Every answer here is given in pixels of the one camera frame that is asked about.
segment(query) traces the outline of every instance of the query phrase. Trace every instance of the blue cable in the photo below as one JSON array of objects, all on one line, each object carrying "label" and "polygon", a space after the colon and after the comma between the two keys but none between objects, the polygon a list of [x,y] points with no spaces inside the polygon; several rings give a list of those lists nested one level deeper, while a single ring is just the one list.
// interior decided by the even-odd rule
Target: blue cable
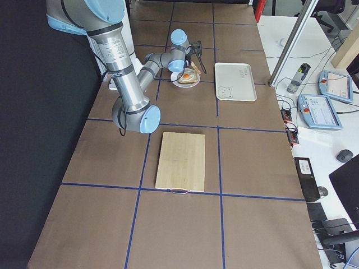
[{"label": "blue cable", "polygon": [[355,255],[355,253],[357,253],[359,251],[359,247],[353,251],[353,253],[350,255],[349,259],[347,260],[346,264],[344,265],[343,269],[347,268],[347,266],[349,265],[350,263],[350,260],[353,258],[353,256]]}]

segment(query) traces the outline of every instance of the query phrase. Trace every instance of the water bottle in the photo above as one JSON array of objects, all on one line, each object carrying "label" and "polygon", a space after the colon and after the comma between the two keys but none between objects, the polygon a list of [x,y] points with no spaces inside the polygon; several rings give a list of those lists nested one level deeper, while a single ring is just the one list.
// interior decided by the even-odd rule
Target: water bottle
[{"label": "water bottle", "polygon": [[294,75],[291,83],[289,84],[287,91],[291,94],[295,94],[299,88],[299,86],[302,84],[303,80],[308,74],[308,71],[310,69],[310,65],[307,63],[301,64],[300,68]]}]

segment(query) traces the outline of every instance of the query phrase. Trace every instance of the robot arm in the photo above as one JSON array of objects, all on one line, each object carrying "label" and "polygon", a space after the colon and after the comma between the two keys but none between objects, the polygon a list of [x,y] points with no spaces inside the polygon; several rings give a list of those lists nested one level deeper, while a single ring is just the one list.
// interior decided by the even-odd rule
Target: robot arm
[{"label": "robot arm", "polygon": [[160,110],[151,105],[144,91],[161,68],[183,71],[190,44],[182,30],[175,30],[171,52],[149,54],[137,77],[121,34],[125,12],[124,0],[47,0],[50,27],[88,35],[98,44],[121,96],[112,109],[114,123],[130,131],[152,133],[159,124]]}]

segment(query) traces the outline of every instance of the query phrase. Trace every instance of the table surface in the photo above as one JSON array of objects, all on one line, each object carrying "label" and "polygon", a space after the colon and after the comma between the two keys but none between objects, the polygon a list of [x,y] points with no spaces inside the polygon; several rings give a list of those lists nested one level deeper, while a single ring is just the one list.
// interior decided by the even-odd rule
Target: table surface
[{"label": "table surface", "polygon": [[[101,87],[28,268],[321,268],[252,8],[134,2],[139,59],[182,28],[202,41],[208,73],[190,89],[158,74],[150,135],[121,137],[118,94]],[[216,62],[251,65],[257,100],[217,100]],[[206,136],[204,193],[155,189],[163,132]]]},{"label": "table surface", "polygon": [[[280,56],[296,19],[297,18],[295,17],[262,16],[258,23],[259,33],[271,73],[278,61],[278,58],[272,57]],[[328,54],[319,54],[326,50],[328,50]],[[311,58],[294,58],[307,57],[315,54],[319,55]],[[297,97],[300,93],[319,94],[317,84],[302,85],[296,94],[289,94],[287,92],[287,86],[289,85],[291,78],[296,73],[296,70],[303,62],[306,62],[311,66],[309,74],[303,84],[318,82],[319,73],[323,69],[347,75],[348,72],[345,69],[336,69],[330,61],[327,62],[327,60],[332,59],[334,55],[334,49],[331,47],[328,38],[323,33],[323,30],[319,26],[318,22],[315,18],[310,18],[297,44],[295,45],[289,60],[283,68],[283,72],[280,74],[278,81],[280,82],[284,77],[289,77],[290,79],[284,79],[278,84],[277,93],[291,98],[294,101],[295,106],[297,104]],[[353,84],[353,89],[357,91],[355,84]],[[332,102],[337,112],[357,109],[355,106],[349,106],[335,100]],[[359,105],[359,96],[356,94],[354,94],[353,104]],[[339,131],[309,129],[306,123],[302,120],[301,115],[296,117],[296,109],[292,110],[292,114],[294,115],[294,121],[298,125],[298,138],[300,142],[300,144],[295,146],[292,150],[293,157],[310,158],[317,185],[323,186],[329,191],[329,195],[327,197],[318,201],[322,204],[328,219],[330,220],[344,217],[350,223],[351,220],[330,182],[329,174],[343,165],[335,159],[335,156],[340,150],[350,149],[354,156],[359,154],[359,143],[357,140],[359,114],[353,113],[339,115],[339,119],[343,125],[343,129]],[[321,253],[321,260],[324,268],[329,268],[328,260],[323,252]]]}]

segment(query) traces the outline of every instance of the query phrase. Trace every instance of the white table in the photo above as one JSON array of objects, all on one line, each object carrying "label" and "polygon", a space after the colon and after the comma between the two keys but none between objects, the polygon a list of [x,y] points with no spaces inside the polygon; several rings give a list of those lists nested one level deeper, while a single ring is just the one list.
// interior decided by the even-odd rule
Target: white table
[{"label": "white table", "polygon": [[[289,37],[292,28],[296,22],[295,17],[273,17],[262,16],[258,23],[259,33],[264,47],[264,51],[267,57],[279,57],[283,46]],[[330,48],[330,42],[323,33],[321,27],[315,20],[310,18],[307,23],[298,43],[290,57],[309,57],[317,53],[321,53]],[[324,64],[329,57],[333,57],[334,50],[330,48],[328,54],[321,61],[325,53],[316,55],[311,58],[295,59],[290,58],[283,72],[280,74],[280,81],[284,77],[290,79],[294,76],[299,66],[306,62],[312,68],[306,77],[305,83],[318,82],[319,73],[324,68]],[[267,58],[269,71],[272,73],[274,67],[278,61],[278,58]],[[344,69],[335,69],[330,60],[325,65],[325,70],[335,71],[347,75],[348,72]],[[319,94],[319,89],[316,84],[305,85],[304,89],[301,86],[296,94],[289,94],[287,92],[287,86],[290,83],[290,79],[284,79],[277,85],[277,93],[293,99],[295,105],[297,104],[297,97],[300,93],[303,94]],[[357,91],[357,87],[353,84],[353,89]],[[359,105],[359,95],[354,94],[353,104]],[[337,112],[356,110],[355,106],[349,106],[337,101],[333,101],[333,105]],[[296,109],[292,109],[293,121],[297,123],[299,130],[299,142],[300,144],[294,146],[292,149],[293,157],[308,157],[310,158],[311,165],[314,171],[316,183],[318,186],[323,186],[329,191],[329,195],[320,199],[323,209],[328,219],[338,219],[341,217],[346,218],[351,222],[348,214],[346,213],[342,203],[340,202],[337,194],[335,193],[333,186],[329,179],[329,174],[335,171],[342,165],[335,159],[337,153],[342,149],[349,149],[354,153],[354,156],[359,154],[359,142],[358,142],[358,130],[359,130],[359,113],[341,114],[339,119],[342,122],[343,129],[339,131],[322,131],[309,129],[306,123],[302,120],[301,115],[297,117]],[[329,262],[323,251],[320,251],[320,258],[323,264],[323,268],[329,268]]]}]

